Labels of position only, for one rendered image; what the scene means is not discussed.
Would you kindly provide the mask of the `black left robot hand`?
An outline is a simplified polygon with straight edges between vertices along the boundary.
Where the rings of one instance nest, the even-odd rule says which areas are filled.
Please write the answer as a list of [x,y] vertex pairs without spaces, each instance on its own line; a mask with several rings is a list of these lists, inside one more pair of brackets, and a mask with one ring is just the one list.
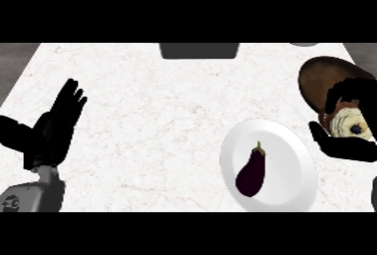
[[0,144],[24,153],[24,168],[58,166],[65,160],[74,127],[87,98],[79,82],[70,79],[53,106],[42,114],[33,127],[0,116]]

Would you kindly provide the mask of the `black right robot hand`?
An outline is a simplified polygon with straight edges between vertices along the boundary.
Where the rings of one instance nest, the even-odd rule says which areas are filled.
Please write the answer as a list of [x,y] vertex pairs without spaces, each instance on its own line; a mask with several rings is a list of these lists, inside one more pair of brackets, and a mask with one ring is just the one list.
[[[358,108],[377,139],[377,81],[346,78],[328,90],[325,101],[325,113],[331,115],[339,103],[359,102]],[[377,143],[361,137],[330,136],[318,122],[309,123],[314,140],[318,142],[321,151],[334,158],[377,161]]]

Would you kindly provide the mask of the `white frosted cupcake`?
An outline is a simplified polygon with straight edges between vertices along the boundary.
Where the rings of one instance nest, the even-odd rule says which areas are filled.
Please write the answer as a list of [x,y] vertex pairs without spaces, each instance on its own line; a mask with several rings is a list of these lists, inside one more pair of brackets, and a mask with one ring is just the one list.
[[371,130],[361,110],[353,103],[337,103],[331,114],[324,115],[325,128],[334,137],[371,139]]

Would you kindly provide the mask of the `white plate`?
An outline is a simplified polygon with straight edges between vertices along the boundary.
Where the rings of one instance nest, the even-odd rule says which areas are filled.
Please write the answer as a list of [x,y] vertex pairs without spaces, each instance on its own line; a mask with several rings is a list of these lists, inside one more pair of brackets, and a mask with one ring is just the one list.
[[[251,150],[265,150],[265,181],[253,197],[235,188],[235,177]],[[308,211],[318,177],[308,148],[294,132],[271,120],[247,120],[229,131],[220,147],[222,178],[234,200],[247,211]]]

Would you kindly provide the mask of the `brown pan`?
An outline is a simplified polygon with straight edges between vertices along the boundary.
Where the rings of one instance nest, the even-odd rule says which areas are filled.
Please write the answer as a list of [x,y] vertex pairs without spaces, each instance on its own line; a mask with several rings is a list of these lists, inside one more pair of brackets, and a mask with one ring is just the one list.
[[336,57],[315,57],[300,67],[297,77],[300,94],[318,113],[319,123],[325,128],[330,127],[336,113],[343,108],[356,108],[359,104],[356,100],[340,102],[334,112],[330,115],[325,113],[327,92],[346,78],[374,80],[374,76],[367,71]]

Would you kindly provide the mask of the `dark purple eggplant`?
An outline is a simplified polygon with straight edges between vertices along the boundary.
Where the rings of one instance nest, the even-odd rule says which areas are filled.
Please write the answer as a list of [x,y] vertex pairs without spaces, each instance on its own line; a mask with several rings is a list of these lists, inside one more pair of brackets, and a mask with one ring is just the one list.
[[265,180],[265,156],[265,150],[260,142],[257,142],[247,163],[235,178],[237,190],[247,197],[254,196],[262,188]]

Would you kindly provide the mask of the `dark grey box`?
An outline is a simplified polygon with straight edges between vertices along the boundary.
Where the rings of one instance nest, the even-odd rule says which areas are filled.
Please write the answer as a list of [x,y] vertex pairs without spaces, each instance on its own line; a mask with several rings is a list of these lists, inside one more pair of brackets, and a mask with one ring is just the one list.
[[160,43],[164,59],[234,59],[238,43]]

